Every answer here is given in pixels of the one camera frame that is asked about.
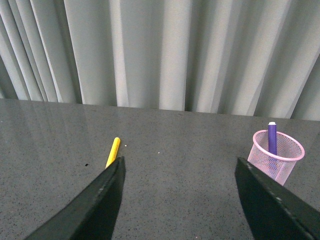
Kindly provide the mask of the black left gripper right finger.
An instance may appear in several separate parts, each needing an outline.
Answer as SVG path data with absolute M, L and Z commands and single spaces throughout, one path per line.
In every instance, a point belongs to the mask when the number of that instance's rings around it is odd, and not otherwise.
M 256 240 L 318 240 L 320 213 L 245 158 L 237 158 L 239 199 Z

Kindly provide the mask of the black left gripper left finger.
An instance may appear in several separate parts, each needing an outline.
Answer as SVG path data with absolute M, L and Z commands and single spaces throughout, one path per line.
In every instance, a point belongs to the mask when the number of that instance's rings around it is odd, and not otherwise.
M 125 177 L 125 158 L 117 157 L 67 206 L 27 239 L 110 240 L 122 202 Z

